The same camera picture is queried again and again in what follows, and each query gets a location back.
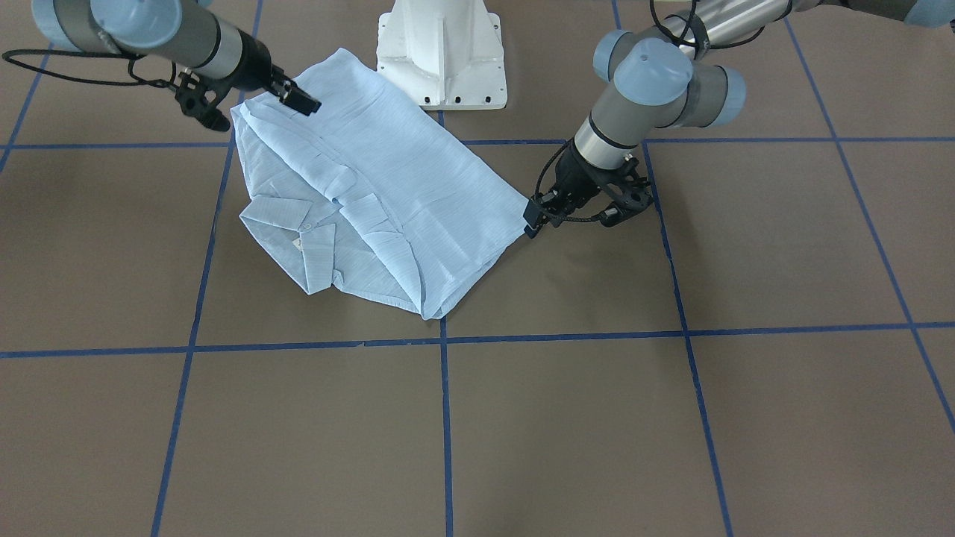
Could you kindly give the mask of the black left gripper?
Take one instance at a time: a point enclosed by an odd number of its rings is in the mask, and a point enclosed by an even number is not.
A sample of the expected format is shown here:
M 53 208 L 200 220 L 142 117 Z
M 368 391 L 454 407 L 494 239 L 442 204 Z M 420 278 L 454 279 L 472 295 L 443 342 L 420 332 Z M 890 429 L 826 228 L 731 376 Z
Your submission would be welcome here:
M 595 181 L 598 170 L 615 168 L 593 166 L 580 156 L 575 142 L 564 144 L 555 168 L 556 183 L 552 186 L 554 196 L 530 196 L 528 199 L 523 211 L 525 236 L 534 239 L 553 220 L 549 207 L 551 202 L 553 213 L 574 213 L 584 207 L 591 198 L 601 193 Z

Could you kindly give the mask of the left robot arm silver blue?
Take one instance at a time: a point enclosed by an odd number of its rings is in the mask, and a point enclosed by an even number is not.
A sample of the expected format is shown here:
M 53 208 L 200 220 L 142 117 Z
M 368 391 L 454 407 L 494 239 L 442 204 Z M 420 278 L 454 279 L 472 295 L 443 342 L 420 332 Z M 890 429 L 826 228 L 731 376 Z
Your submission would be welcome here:
M 639 33 L 611 31 L 595 48 L 592 65 L 606 84 L 586 119 L 547 162 L 555 181 L 539 188 L 523 211 L 525 235 L 546 225 L 580 223 L 576 212 L 603 194 L 610 202 L 583 223 L 615 227 L 654 204 L 649 179 L 633 151 L 656 129 L 707 128 L 732 122 L 745 105 L 742 75 L 703 62 L 712 50 L 755 40 L 768 25 L 816 1 L 693 1 Z

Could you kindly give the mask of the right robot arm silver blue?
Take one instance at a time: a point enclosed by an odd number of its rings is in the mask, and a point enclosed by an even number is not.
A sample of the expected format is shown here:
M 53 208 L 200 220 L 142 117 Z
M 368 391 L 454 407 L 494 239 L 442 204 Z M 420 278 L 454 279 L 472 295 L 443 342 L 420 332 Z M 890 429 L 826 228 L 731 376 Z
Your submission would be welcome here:
M 34 23 L 64 57 L 171 62 L 167 81 L 131 84 L 171 90 L 181 112 L 213 131 L 230 125 L 219 103 L 231 90 L 263 90 L 309 116 L 321 106 L 272 61 L 263 42 L 209 10 L 206 1 L 34 1 Z

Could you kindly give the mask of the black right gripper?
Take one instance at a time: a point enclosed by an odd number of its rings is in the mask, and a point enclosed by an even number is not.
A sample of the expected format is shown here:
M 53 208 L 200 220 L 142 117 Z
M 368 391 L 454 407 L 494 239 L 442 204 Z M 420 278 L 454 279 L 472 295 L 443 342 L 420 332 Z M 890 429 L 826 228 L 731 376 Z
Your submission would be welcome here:
M 235 88 L 246 92 L 265 90 L 291 110 L 305 116 L 316 113 L 322 103 L 284 74 L 272 61 L 272 53 L 262 41 L 242 37 L 242 54 L 235 70 Z

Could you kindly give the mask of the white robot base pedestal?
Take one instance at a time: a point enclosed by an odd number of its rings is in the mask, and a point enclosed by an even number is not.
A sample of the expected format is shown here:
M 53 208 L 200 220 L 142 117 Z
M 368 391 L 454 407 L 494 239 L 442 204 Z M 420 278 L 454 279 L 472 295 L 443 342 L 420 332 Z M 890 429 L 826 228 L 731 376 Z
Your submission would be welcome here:
M 378 18 L 378 72 L 426 111 L 508 102 L 501 18 L 483 1 L 396 1 Z

